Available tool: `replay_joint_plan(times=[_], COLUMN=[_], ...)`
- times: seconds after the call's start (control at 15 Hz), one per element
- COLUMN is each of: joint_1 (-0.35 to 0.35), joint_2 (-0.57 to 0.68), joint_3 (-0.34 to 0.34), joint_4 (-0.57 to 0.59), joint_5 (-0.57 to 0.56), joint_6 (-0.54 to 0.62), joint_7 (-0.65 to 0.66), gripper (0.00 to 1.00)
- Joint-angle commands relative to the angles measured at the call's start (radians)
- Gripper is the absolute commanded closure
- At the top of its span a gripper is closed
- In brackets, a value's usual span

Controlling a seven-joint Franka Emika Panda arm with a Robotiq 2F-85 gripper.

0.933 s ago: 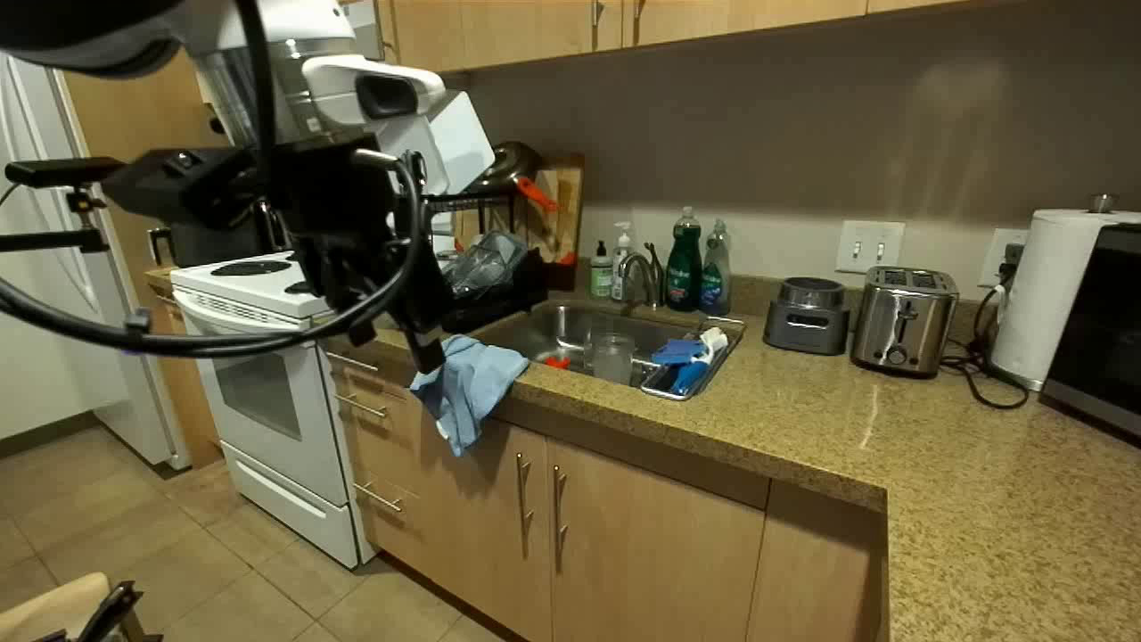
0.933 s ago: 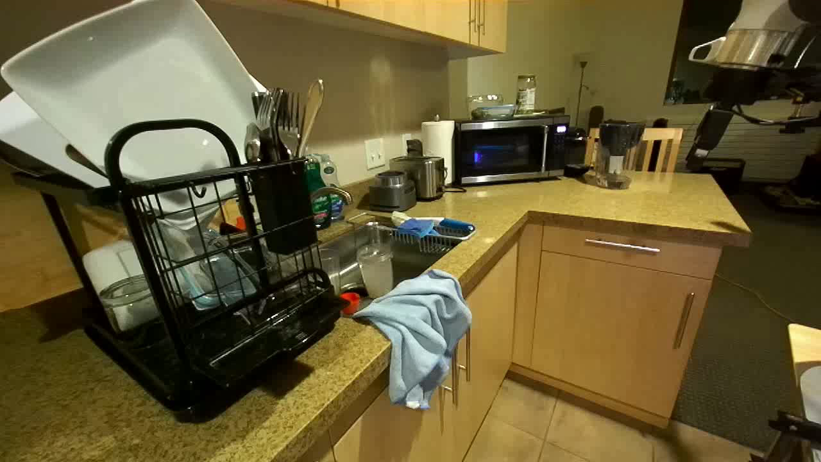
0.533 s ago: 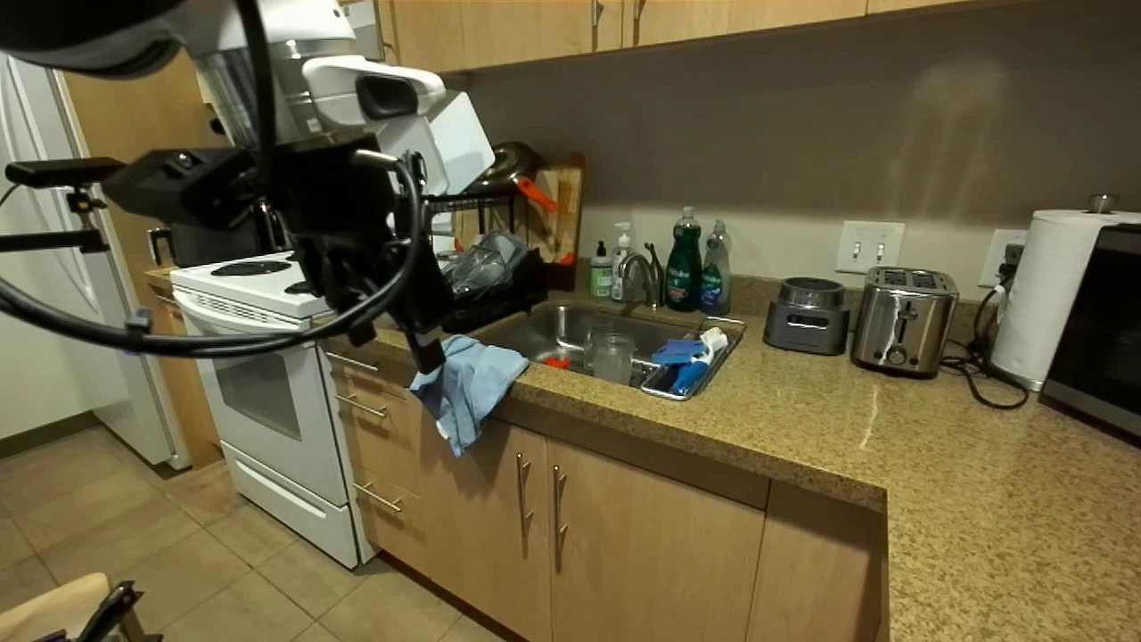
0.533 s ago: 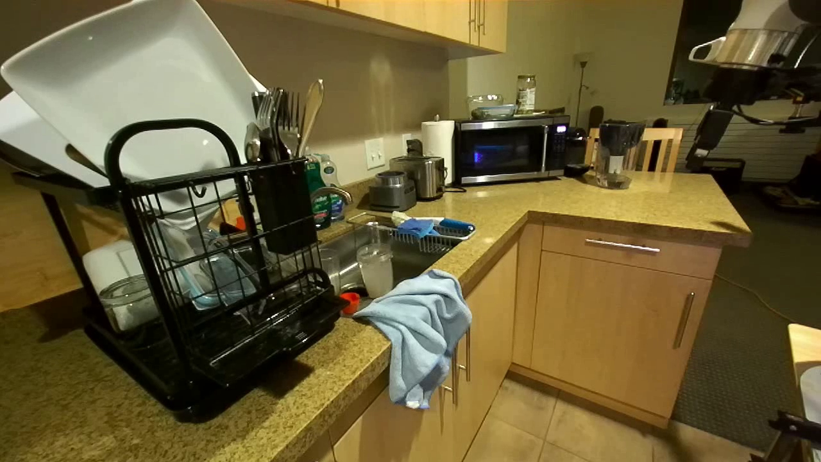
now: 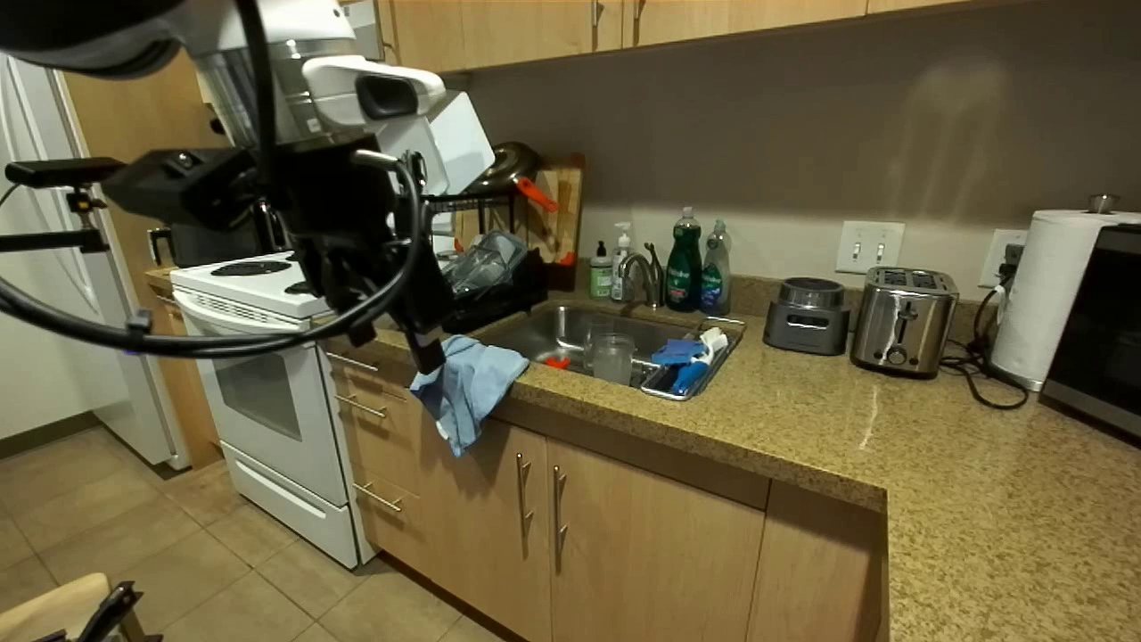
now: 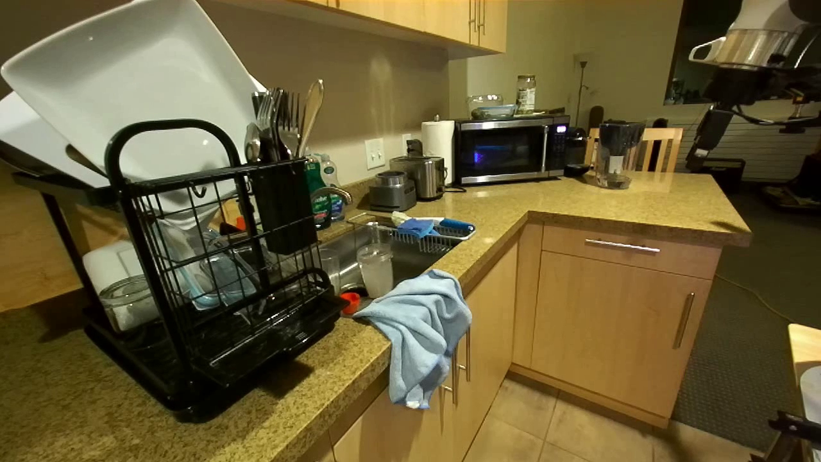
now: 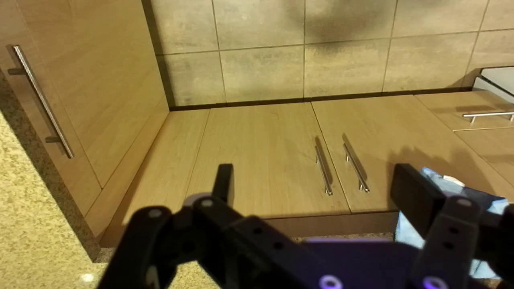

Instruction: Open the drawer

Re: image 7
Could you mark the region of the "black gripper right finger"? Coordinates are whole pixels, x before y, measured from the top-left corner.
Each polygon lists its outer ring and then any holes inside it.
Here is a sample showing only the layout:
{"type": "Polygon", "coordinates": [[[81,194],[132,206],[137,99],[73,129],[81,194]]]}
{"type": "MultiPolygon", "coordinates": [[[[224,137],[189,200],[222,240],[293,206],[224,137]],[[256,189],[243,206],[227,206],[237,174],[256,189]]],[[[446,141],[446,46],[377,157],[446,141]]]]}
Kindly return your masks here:
{"type": "Polygon", "coordinates": [[[405,289],[487,289],[471,274],[475,259],[489,264],[502,289],[513,289],[512,202],[494,211],[500,195],[470,186],[452,194],[410,163],[396,165],[391,198],[425,239],[407,267],[405,289]]]}

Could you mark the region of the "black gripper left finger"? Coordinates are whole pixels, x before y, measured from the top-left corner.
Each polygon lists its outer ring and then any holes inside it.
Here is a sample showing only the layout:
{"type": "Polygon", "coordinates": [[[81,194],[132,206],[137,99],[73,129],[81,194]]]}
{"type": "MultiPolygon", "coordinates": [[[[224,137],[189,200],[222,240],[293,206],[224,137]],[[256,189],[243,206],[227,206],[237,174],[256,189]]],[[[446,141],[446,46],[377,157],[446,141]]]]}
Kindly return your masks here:
{"type": "Polygon", "coordinates": [[[211,192],[190,195],[179,211],[165,205],[139,208],[123,234],[99,289],[168,289],[184,263],[197,261],[219,285],[227,285],[221,239],[202,208],[227,208],[234,194],[232,163],[221,163],[211,192]]]}

